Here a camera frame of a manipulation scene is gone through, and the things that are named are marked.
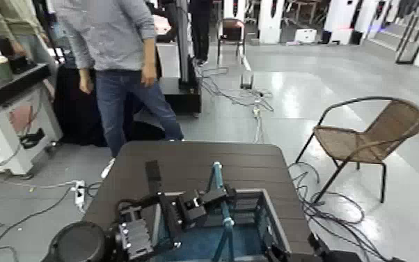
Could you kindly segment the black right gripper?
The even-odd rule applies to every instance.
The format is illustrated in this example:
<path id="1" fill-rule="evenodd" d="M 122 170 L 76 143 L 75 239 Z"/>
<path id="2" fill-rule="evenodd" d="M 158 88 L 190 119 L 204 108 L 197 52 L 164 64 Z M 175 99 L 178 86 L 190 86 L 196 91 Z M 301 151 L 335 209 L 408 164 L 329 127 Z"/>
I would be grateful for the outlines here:
<path id="1" fill-rule="evenodd" d="M 355 252 L 330 250 L 326 243 L 314 233 L 308 236 L 308 242 L 315 255 L 323 262 L 362 262 Z M 290 254 L 272 241 L 264 242 L 264 256 L 268 262 L 290 262 Z"/>

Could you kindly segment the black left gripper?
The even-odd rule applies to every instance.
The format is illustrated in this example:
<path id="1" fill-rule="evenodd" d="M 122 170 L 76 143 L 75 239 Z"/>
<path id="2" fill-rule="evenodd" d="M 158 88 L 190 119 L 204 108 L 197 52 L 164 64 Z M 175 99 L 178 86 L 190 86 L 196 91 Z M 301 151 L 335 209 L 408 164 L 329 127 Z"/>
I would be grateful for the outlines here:
<path id="1" fill-rule="evenodd" d="M 197 222 L 207 216 L 205 206 L 223 203 L 234 203 L 237 191 L 229 184 L 206 193 L 197 190 L 183 192 L 178 195 L 167 195 L 161 190 L 161 172 L 157 160 L 145 163 L 145 174 L 151 194 L 158 193 L 164 228 L 171 244 L 180 242 L 180 235 L 187 229 L 195 227 Z"/>

